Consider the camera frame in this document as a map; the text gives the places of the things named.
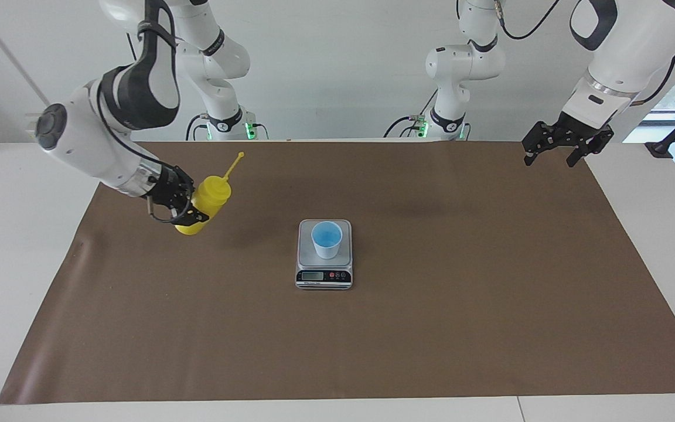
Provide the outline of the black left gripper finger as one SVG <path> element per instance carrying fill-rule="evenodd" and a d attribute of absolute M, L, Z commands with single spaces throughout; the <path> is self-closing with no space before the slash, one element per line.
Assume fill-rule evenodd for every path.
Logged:
<path fill-rule="evenodd" d="M 525 151 L 523 162 L 531 166 L 542 152 L 551 150 L 551 126 L 545 122 L 536 122 L 523 137 L 522 146 Z"/>
<path fill-rule="evenodd" d="M 607 146 L 614 136 L 611 126 L 601 128 L 592 136 L 575 135 L 573 152 L 566 158 L 566 165 L 570 168 L 576 166 L 579 160 L 587 155 L 599 154 Z"/>

